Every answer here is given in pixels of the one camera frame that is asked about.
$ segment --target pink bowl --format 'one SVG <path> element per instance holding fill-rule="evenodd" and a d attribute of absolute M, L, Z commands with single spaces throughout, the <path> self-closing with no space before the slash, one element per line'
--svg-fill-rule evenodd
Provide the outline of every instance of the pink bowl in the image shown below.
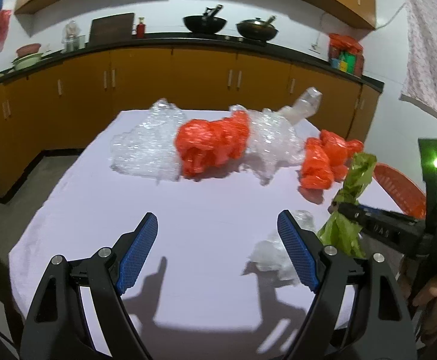
<path fill-rule="evenodd" d="M 40 43 L 33 43 L 33 44 L 27 44 L 25 46 L 20 47 L 17 50 L 17 55 L 19 58 L 22 58 L 23 56 L 28 56 L 30 54 L 35 54 L 40 49 L 41 44 Z"/>

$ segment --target metal screw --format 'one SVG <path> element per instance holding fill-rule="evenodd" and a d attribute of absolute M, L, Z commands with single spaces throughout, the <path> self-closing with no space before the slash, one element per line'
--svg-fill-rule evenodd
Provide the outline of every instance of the metal screw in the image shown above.
<path fill-rule="evenodd" d="M 52 257 L 52 264 L 57 266 L 58 264 L 60 264 L 63 261 L 63 257 L 60 256 L 59 254 L 57 254 L 56 256 Z"/>
<path fill-rule="evenodd" d="M 378 263 L 383 263 L 385 261 L 385 257 L 381 255 L 380 253 L 374 254 L 374 260 Z"/>
<path fill-rule="evenodd" d="M 335 256 L 337 254 L 337 249 L 332 245 L 327 245 L 326 247 L 324 247 L 324 252 L 329 256 Z"/>
<path fill-rule="evenodd" d="M 109 257 L 112 254 L 112 250 L 109 247 L 103 247 L 98 251 L 100 257 Z"/>

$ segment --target black countertop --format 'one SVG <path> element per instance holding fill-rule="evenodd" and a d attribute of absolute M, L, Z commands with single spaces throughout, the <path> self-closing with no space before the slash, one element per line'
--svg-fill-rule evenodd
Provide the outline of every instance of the black countertop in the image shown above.
<path fill-rule="evenodd" d="M 306 65 L 311 65 L 320 68 L 324 71 L 335 74 L 336 76 L 343 77 L 347 80 L 353 81 L 355 83 L 368 85 L 369 87 L 375 89 L 376 91 L 382 93 L 384 89 L 384 83 L 376 79 L 362 76 L 361 78 L 353 76 L 348 73 L 344 73 L 337 69 L 332 68 L 327 61 L 320 58 L 316 58 L 312 55 L 306 54 L 304 52 L 292 50 L 286 47 L 277 46 L 271 43 L 255 42 L 253 40 L 247 40 L 244 38 L 237 38 L 234 36 L 225 35 L 202 35 L 193 34 L 191 32 L 153 32 L 146 34 L 143 39 L 130 39 L 126 42 L 108 43 L 100 46 L 89 46 L 84 49 L 61 53 L 60 51 L 49 54 L 44 57 L 37 64 L 22 69 L 19 71 L 9 71 L 2 72 L 4 76 L 0 77 L 0 83 L 26 76 L 28 74 L 39 71 L 46 68 L 49 65 L 60 63 L 61 61 L 76 56 L 81 56 L 89 53 L 96 53 L 98 51 L 111 50 L 123 47 L 140 47 L 140 46 L 165 46 L 165 45 L 203 45 L 210 47 L 225 47 L 229 49 L 236 49 L 238 51 L 249 51 L 256 54 L 262 54 L 265 56 L 270 56 L 278 59 L 283 59 L 290 62 L 299 62 Z"/>

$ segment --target hand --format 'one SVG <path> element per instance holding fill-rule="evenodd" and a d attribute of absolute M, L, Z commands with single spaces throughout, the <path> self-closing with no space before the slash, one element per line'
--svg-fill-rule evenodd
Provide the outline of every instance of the hand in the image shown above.
<path fill-rule="evenodd" d="M 406 259 L 404 259 L 400 265 L 398 284 L 405 298 L 408 299 L 411 292 L 411 284 L 405 275 L 406 271 L 407 263 Z M 431 345 L 437 338 L 437 276 L 430 279 L 426 286 L 420 290 L 412 304 L 416 307 L 422 307 L 429 304 L 433 299 L 435 301 L 429 306 L 421 328 L 421 340 L 427 346 Z"/>

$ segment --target white wall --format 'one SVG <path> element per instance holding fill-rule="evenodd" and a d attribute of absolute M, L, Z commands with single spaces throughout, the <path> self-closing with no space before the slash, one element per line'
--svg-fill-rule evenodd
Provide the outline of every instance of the white wall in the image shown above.
<path fill-rule="evenodd" d="M 4 9 L 13 9 L 15 0 L 4 1 Z M 325 15 L 321 31 L 323 36 L 319 40 L 321 55 L 310 51 L 319 34 L 323 11 L 301 0 L 61 0 L 33 16 L 12 16 L 9 36 L 0 53 L 0 71 L 11 67 L 11 61 L 16 57 L 15 50 L 24 44 L 37 42 L 43 45 L 43 49 L 61 49 L 62 30 L 70 20 L 79 24 L 87 39 L 93 19 L 126 12 L 135 12 L 136 21 L 139 16 L 144 16 L 148 32 L 187 32 L 182 21 L 184 16 L 202 14 L 205 7 L 217 4 L 224 5 L 218 16 L 228 21 L 220 34 L 239 36 L 236 23 L 253 17 L 276 15 L 274 25 L 279 34 L 271 43 L 323 59 L 327 59 L 326 34 L 352 33 L 349 26 Z"/>
<path fill-rule="evenodd" d="M 378 25 L 385 24 L 404 2 L 377 0 Z M 356 35 L 360 38 L 363 34 L 358 31 Z M 366 60 L 364 74 L 385 83 L 366 140 L 366 150 L 424 189 L 417 139 L 437 138 L 437 119 L 399 99 L 409 52 L 406 9 L 390 25 L 366 35 L 360 43 Z"/>
<path fill-rule="evenodd" d="M 385 24 L 404 0 L 377 0 L 378 25 Z M 43 49 L 61 49 L 62 29 L 69 20 L 76 20 L 88 37 L 92 19 L 117 13 L 135 12 L 145 16 L 148 32 L 187 31 L 182 17 L 203 12 L 205 7 L 223 4 L 219 16 L 228 20 L 224 35 L 238 33 L 235 24 L 252 17 L 277 15 L 278 36 L 272 43 L 327 58 L 330 32 L 352 35 L 364 46 L 364 74 L 385 82 L 366 141 L 366 149 L 379 161 L 407 174 L 423 188 L 417 139 L 437 137 L 437 120 L 399 100 L 405 80 L 409 51 L 407 12 L 405 8 L 390 25 L 372 33 L 352 30 L 336 18 L 300 0 L 62 0 L 35 14 L 11 18 L 9 36 L 0 53 L 0 71 L 11 66 L 15 50 L 28 43 L 42 43 Z M 15 0 L 4 0 L 5 9 L 13 9 Z M 321 32 L 321 55 L 311 52 L 310 45 Z"/>

